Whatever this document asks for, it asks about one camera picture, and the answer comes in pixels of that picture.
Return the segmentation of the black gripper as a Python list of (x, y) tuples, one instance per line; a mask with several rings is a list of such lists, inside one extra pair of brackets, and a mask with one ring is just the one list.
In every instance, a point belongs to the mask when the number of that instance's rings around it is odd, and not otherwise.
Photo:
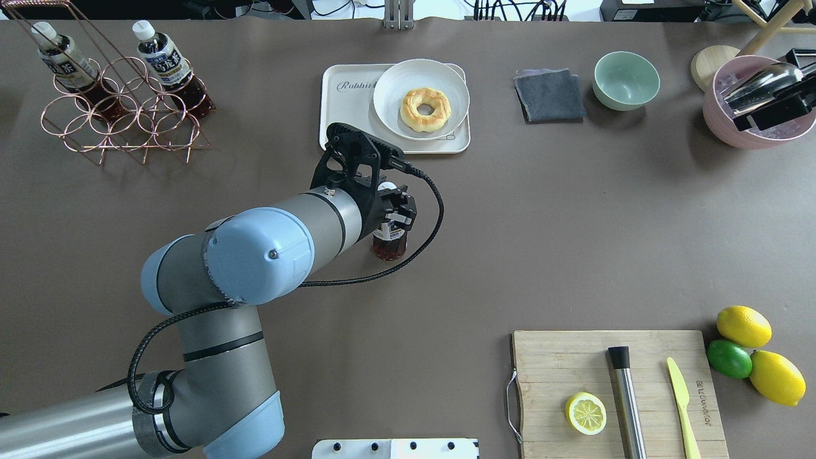
[(364, 239), (386, 222), (388, 232), (410, 231), (417, 215), (416, 201), (407, 186), (397, 186), (383, 182), (375, 189), (356, 185), (356, 202), (361, 216), (361, 231), (358, 240)]

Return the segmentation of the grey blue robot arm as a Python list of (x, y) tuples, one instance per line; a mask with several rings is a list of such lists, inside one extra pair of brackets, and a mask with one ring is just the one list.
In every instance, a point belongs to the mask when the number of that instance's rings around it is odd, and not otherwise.
[(119, 384), (2, 419), (3, 458), (258, 458), (284, 436), (258, 308), (300, 287), (387, 220), (407, 189), (314, 187), (176, 238), (145, 262), (143, 295), (166, 319)]

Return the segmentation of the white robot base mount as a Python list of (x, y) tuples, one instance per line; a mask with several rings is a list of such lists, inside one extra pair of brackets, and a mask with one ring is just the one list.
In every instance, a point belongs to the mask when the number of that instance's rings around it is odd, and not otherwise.
[(477, 439), (391, 438), (324, 439), (312, 448), (312, 458), (479, 458)]

